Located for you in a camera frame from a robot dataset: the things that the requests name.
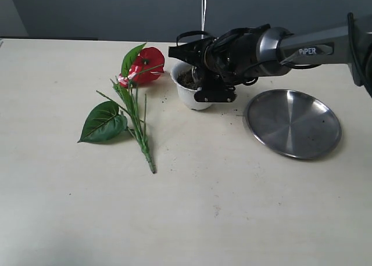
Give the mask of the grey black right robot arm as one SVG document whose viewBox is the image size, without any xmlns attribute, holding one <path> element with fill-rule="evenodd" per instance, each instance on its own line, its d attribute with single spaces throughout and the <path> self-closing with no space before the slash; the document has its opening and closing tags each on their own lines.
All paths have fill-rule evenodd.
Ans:
<svg viewBox="0 0 372 266">
<path fill-rule="evenodd" d="M 197 102 L 232 102 L 235 86 L 253 85 L 260 77 L 283 76 L 323 64 L 346 64 L 358 87 L 371 93 L 371 16 L 346 15 L 346 23 L 306 34 L 265 24 L 235 28 L 203 50 L 195 71 Z"/>
</svg>

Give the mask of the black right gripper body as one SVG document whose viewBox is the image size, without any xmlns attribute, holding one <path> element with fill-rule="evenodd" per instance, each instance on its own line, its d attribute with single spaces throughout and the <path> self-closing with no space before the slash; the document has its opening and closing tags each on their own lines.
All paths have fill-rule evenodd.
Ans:
<svg viewBox="0 0 372 266">
<path fill-rule="evenodd" d="M 215 38 L 205 49 L 205 67 L 218 74 L 227 85 L 255 84 L 258 77 L 250 73 L 258 66 L 256 46 L 261 34 L 260 27 L 244 27 Z"/>
</svg>

